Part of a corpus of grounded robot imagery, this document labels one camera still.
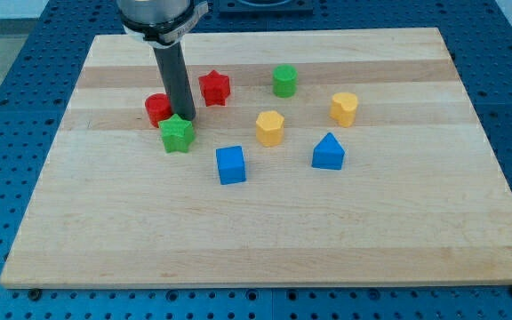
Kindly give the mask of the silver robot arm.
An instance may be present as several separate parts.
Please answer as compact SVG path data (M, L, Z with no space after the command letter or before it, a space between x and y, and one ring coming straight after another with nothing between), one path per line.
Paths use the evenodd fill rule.
M153 48L172 112L185 120L196 117L180 41L209 11L205 1L117 0L127 35Z

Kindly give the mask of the dark grey cylindrical pointer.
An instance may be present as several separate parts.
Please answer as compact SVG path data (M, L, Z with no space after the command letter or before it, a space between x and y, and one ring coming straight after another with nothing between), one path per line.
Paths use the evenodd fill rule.
M185 120L194 120L196 108L180 43L167 48L154 48L153 52L173 114Z

